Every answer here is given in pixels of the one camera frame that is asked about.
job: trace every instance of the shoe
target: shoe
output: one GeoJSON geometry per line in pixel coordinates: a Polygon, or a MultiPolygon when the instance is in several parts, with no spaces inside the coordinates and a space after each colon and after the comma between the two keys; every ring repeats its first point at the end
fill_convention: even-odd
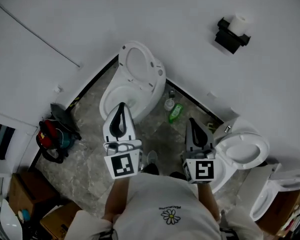
{"type": "Polygon", "coordinates": [[[148,155],[146,156],[146,163],[148,165],[150,164],[157,164],[158,162],[158,155],[157,152],[154,150],[151,150],[148,155]]]}

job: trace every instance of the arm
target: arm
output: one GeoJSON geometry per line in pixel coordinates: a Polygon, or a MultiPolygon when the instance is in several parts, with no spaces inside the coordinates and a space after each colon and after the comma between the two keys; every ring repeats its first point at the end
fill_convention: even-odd
{"type": "Polygon", "coordinates": [[[114,181],[105,203],[103,219],[113,223],[114,216],[124,212],[127,205],[129,180],[129,177],[125,177],[114,181]]]}
{"type": "Polygon", "coordinates": [[[214,219],[218,222],[220,220],[220,213],[217,202],[212,194],[210,184],[198,184],[199,201],[203,204],[214,219]]]}

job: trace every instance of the white toilet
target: white toilet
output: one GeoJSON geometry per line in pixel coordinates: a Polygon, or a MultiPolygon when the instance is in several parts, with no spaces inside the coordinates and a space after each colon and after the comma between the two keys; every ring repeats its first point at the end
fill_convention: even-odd
{"type": "Polygon", "coordinates": [[[164,65],[137,41],[125,44],[119,52],[119,67],[100,101],[104,120],[119,103],[130,109],[133,122],[139,123],[157,105],[166,84],[164,65]]]}
{"type": "Polygon", "coordinates": [[[213,134],[216,142],[215,180],[210,182],[217,192],[236,172],[251,169],[264,162],[269,143],[251,123],[241,117],[222,124],[213,134]]]}
{"type": "Polygon", "coordinates": [[[300,175],[278,172],[280,164],[251,169],[242,183],[236,205],[242,206],[257,221],[270,207],[278,192],[300,190],[300,175]]]}

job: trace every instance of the toilet paper holder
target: toilet paper holder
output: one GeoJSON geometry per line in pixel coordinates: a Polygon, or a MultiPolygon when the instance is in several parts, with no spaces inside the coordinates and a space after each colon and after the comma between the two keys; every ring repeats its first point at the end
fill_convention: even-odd
{"type": "Polygon", "coordinates": [[[237,36],[228,29],[229,25],[230,23],[222,18],[217,24],[219,31],[214,40],[230,53],[235,54],[240,46],[246,46],[249,43],[251,37],[245,34],[237,36]]]}

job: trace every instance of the marble floor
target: marble floor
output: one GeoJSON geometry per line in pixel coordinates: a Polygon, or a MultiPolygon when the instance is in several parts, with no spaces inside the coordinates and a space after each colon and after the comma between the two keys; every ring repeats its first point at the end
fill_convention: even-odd
{"type": "MultiPolygon", "coordinates": [[[[106,154],[102,132],[104,120],[99,112],[99,103],[117,68],[118,64],[115,63],[72,110],[82,140],[77,141],[69,150],[69,157],[62,164],[57,164],[41,156],[35,165],[61,195],[75,201],[82,209],[98,217],[103,215],[113,184],[104,161],[106,154]]],[[[149,151],[155,150],[158,154],[158,169],[163,175],[169,175],[174,171],[182,172],[180,154],[185,149],[188,118],[198,119],[205,125],[212,123],[214,128],[219,126],[217,121],[177,91],[174,102],[182,104],[183,111],[175,122],[168,123],[169,113],[164,109],[164,102],[171,88],[166,85],[157,106],[145,120],[135,126],[137,137],[142,140],[144,151],[142,161],[145,162],[149,151]]],[[[220,209],[227,211],[234,206],[238,189],[247,174],[247,170],[238,170],[215,193],[220,209]]]]}

